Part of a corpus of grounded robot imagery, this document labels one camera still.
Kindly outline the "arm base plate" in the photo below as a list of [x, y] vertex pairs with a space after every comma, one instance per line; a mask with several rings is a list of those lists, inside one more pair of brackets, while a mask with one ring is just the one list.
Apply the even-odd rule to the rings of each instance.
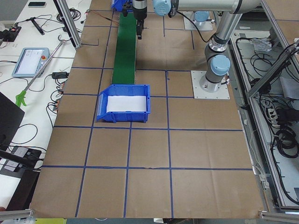
[[[185, 11], [183, 12], [183, 15], [188, 17], [192, 22], [196, 25], [196, 27], [199, 29], [199, 31], [212, 31], [212, 23], [210, 16], [205, 22], [196, 22], [194, 19], [194, 12], [195, 11]], [[185, 30], [196, 30], [195, 26], [184, 17], [184, 25], [185, 25]]]
[[193, 95], [195, 99], [229, 100], [228, 85], [225, 78], [218, 84], [206, 79], [206, 71], [191, 71]]

